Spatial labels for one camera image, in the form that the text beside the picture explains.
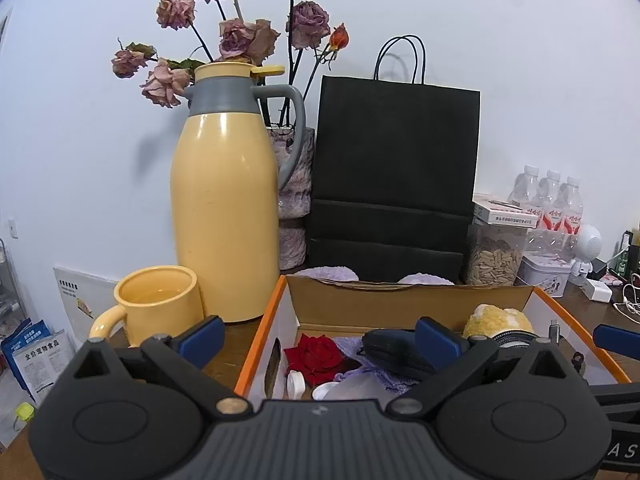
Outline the clear jar of seeds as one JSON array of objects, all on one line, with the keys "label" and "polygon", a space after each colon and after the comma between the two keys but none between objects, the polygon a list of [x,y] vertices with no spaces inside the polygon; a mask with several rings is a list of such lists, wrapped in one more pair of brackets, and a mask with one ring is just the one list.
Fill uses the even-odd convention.
[{"label": "clear jar of seeds", "polygon": [[465,283],[472,286],[512,286],[523,258],[527,229],[499,226],[475,219],[469,230]]}]

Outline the silver tin box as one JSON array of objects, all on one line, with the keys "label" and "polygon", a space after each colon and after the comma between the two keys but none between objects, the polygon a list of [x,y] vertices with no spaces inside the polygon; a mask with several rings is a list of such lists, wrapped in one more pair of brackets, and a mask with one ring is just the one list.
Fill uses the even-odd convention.
[{"label": "silver tin box", "polygon": [[564,295],[572,264],[554,255],[523,255],[515,285],[537,286],[552,298]]}]

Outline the orange cardboard pumpkin box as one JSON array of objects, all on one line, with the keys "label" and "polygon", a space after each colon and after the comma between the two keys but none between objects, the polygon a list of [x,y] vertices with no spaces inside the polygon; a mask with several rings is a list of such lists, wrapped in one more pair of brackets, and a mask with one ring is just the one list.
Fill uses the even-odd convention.
[{"label": "orange cardboard pumpkin box", "polygon": [[300,334],[333,337],[362,335],[375,328],[413,328],[422,316],[460,332],[480,304],[523,312],[538,335],[548,333],[551,322],[559,322],[566,342],[585,356],[585,378],[591,385],[630,382],[620,364],[594,345],[585,326],[538,287],[370,284],[283,275],[273,289],[234,392],[254,405],[268,398],[266,376],[272,350],[276,344],[282,349],[294,347]]}]

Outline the water bottle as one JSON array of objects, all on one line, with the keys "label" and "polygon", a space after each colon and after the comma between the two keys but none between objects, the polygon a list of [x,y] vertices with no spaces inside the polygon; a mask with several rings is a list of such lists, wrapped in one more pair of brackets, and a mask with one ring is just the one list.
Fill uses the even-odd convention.
[{"label": "water bottle", "polygon": [[524,171],[519,174],[508,196],[508,203],[525,208],[536,196],[538,188],[539,168],[526,165]]},{"label": "water bottle", "polygon": [[548,231],[557,231],[563,218],[563,202],[561,197],[561,174],[548,170],[538,184],[538,195],[541,201],[539,226]]},{"label": "water bottle", "polygon": [[584,216],[584,201],[580,194],[580,180],[568,177],[561,185],[559,199],[562,205],[562,220],[560,231],[563,233],[563,250],[570,252],[573,249],[575,238],[582,227]]}]

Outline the white round lid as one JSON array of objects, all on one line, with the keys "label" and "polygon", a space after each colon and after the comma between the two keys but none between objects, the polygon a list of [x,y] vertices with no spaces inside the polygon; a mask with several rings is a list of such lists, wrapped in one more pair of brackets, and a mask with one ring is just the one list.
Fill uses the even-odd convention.
[{"label": "white round lid", "polygon": [[306,380],[302,372],[290,370],[286,376],[288,400],[300,400],[306,391]]}]

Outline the blue white pamphlets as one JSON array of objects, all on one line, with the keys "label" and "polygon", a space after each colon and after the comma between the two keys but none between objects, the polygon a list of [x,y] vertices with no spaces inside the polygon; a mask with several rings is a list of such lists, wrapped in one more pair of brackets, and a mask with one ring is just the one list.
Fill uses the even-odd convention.
[{"label": "blue white pamphlets", "polygon": [[53,333],[46,322],[26,318],[1,343],[20,386],[39,406],[73,359],[75,349],[64,330]]}]

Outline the left water bottle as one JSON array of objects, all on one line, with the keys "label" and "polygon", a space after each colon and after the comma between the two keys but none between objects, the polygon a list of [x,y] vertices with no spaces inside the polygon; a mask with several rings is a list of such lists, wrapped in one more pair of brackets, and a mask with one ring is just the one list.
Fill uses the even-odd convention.
[{"label": "left water bottle", "polygon": [[508,203],[525,208],[536,196],[538,188],[539,168],[526,165],[524,171],[519,174],[508,196]]}]

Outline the purple knitted cloth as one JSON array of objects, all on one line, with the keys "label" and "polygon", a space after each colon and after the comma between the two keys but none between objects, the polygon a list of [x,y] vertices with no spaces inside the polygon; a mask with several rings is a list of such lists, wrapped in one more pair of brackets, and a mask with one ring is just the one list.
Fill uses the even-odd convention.
[{"label": "purple knitted cloth", "polygon": [[374,364],[364,354],[362,337],[336,337],[333,338],[333,342],[345,358],[357,363],[352,370],[336,373],[333,378],[334,382],[341,382],[352,376],[366,375],[374,377],[386,391],[397,394],[406,393],[419,383],[415,379],[395,375],[384,370],[378,364]]}]

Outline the black paper shopping bag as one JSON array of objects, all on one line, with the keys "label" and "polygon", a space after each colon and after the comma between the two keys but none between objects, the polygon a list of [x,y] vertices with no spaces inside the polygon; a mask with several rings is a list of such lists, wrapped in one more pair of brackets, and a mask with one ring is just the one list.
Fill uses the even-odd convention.
[{"label": "black paper shopping bag", "polygon": [[482,95],[418,82],[322,80],[307,266],[363,281],[457,281],[473,215]]}]

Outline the clear plastic bag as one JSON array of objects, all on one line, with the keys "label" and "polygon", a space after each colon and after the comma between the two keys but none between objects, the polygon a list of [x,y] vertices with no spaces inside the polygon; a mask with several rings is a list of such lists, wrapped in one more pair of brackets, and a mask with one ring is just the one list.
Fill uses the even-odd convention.
[{"label": "clear plastic bag", "polygon": [[340,382],[325,382],[314,388],[311,397],[323,402],[375,400],[385,408],[398,393],[387,390],[372,374],[361,374],[348,376]]}]

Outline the pink glass vase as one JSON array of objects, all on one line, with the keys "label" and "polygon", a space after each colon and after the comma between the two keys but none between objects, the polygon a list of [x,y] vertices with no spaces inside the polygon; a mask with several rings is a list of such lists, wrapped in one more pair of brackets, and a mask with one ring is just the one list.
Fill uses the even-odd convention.
[{"label": "pink glass vase", "polygon": [[301,266],[306,257],[304,219],[310,211],[313,162],[314,129],[307,128],[302,151],[292,177],[278,195],[281,271]]}]

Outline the white charger adapter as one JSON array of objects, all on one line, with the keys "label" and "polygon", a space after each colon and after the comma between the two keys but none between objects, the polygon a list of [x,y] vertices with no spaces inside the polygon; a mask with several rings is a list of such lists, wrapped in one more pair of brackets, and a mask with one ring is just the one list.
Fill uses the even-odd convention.
[{"label": "white charger adapter", "polygon": [[582,282],[580,289],[590,301],[602,302],[602,304],[608,304],[613,296],[612,289],[610,289],[607,284],[601,281],[590,280],[590,278],[586,278],[585,281]]}]

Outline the dried rose bouquet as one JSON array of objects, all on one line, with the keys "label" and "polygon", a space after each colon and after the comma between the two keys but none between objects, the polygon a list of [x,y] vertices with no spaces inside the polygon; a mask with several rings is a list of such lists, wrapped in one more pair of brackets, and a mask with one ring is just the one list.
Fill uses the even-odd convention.
[{"label": "dried rose bouquet", "polygon": [[[271,22],[260,18],[247,21],[239,0],[160,0],[155,10],[156,22],[162,29],[194,30],[196,4],[215,3],[221,22],[219,23],[219,54],[212,50],[202,37],[198,37],[198,50],[202,50],[208,62],[241,62],[263,66],[273,55],[281,34]],[[294,82],[303,54],[314,55],[315,73],[322,65],[329,67],[341,50],[349,44],[346,26],[333,27],[329,13],[311,0],[288,0],[288,16],[285,20],[286,48],[288,49],[288,81]],[[166,108],[181,103],[186,88],[195,82],[195,70],[202,61],[185,58],[181,61],[163,58],[150,44],[121,44],[111,59],[113,74],[119,79],[129,79],[149,63],[152,70],[141,85],[145,99]]]}]

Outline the right water bottle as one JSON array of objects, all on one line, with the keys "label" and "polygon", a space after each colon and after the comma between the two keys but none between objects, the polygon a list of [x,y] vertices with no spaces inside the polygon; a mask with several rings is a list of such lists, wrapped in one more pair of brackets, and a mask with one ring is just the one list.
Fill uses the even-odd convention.
[{"label": "right water bottle", "polygon": [[570,252],[573,249],[575,238],[582,227],[584,216],[584,201],[580,194],[580,180],[568,177],[561,185],[559,199],[562,205],[562,220],[560,231],[563,233],[563,250]]}]

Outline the yellow white plush toy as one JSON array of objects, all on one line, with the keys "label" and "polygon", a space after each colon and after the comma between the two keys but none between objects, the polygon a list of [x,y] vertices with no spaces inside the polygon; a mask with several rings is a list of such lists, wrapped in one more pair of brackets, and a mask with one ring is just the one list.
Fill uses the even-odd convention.
[{"label": "yellow white plush toy", "polygon": [[523,312],[493,304],[480,304],[466,321],[462,337],[495,337],[506,332],[535,333],[532,323]]}]

